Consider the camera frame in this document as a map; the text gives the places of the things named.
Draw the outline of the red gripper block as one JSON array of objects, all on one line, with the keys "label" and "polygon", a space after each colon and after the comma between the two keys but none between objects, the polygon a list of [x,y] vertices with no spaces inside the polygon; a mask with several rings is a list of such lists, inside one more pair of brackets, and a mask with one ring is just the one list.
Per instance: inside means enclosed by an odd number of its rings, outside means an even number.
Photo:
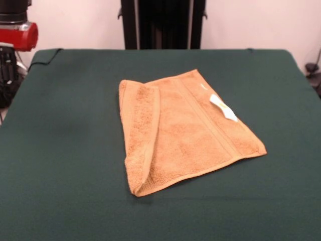
[{"label": "red gripper block", "polygon": [[1,46],[11,47],[2,48],[2,82],[13,81],[14,79],[13,49],[19,52],[30,52],[37,45],[38,35],[36,23],[1,25]]}]

